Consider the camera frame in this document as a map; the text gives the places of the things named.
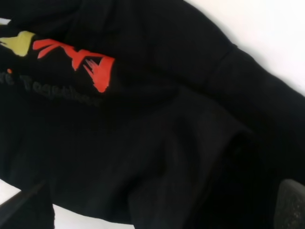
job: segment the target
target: white background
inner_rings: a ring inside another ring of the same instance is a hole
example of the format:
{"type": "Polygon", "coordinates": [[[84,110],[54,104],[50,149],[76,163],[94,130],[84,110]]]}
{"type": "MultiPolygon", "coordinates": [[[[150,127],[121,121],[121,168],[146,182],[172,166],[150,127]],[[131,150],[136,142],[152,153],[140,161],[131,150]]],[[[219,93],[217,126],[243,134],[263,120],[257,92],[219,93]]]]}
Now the white background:
{"type": "MultiPolygon", "coordinates": [[[[305,94],[304,0],[189,0],[264,68],[305,94]]],[[[18,190],[0,181],[0,203],[18,190]]],[[[132,229],[55,206],[56,229],[132,229]]]]}

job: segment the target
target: white surface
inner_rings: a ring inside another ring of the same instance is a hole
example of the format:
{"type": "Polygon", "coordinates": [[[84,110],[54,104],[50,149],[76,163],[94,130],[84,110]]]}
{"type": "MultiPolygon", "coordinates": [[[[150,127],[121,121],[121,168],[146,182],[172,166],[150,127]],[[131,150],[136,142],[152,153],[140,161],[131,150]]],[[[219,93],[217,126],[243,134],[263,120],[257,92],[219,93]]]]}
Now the white surface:
{"type": "MultiPolygon", "coordinates": [[[[305,94],[304,0],[188,0],[264,68],[305,94]]],[[[0,182],[0,203],[18,190],[0,182]]],[[[56,229],[132,229],[55,206],[56,229]]]]}

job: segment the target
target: red print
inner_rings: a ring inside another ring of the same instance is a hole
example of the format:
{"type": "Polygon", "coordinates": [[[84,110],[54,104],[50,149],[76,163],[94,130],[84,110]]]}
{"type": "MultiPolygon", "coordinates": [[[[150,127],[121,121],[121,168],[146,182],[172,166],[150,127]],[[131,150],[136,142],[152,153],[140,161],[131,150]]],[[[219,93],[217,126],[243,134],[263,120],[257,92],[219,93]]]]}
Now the red print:
{"type": "Polygon", "coordinates": [[[75,71],[79,68],[80,64],[86,57],[101,57],[102,59],[100,64],[95,63],[93,60],[86,60],[91,69],[89,69],[85,64],[83,66],[92,78],[96,89],[99,92],[104,92],[106,90],[106,88],[109,86],[111,69],[115,60],[114,58],[87,50],[79,50],[77,52],[72,46],[51,39],[35,41],[33,44],[34,50],[44,48],[39,52],[38,59],[44,57],[50,51],[58,47],[63,48],[66,54],[72,59],[72,68],[75,71]]]}

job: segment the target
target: yellow graphic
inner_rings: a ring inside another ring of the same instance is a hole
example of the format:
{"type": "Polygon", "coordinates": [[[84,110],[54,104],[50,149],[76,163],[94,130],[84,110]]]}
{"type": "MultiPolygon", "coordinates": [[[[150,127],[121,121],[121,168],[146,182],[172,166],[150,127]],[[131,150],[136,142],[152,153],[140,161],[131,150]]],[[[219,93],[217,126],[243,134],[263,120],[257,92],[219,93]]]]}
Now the yellow graphic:
{"type": "Polygon", "coordinates": [[[0,45],[11,49],[18,56],[26,56],[34,35],[34,33],[22,31],[17,37],[0,38],[0,45]]]}

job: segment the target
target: black sweatshirt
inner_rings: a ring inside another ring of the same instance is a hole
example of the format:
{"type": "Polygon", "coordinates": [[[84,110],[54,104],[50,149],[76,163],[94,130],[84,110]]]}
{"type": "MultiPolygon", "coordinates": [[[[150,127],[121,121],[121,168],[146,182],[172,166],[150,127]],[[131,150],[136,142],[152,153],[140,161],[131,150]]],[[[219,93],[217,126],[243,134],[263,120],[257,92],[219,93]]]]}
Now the black sweatshirt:
{"type": "Polygon", "coordinates": [[[0,46],[1,179],[136,229],[272,228],[279,181],[305,183],[304,98],[184,1],[11,12],[0,38],[39,36],[0,46]]]}

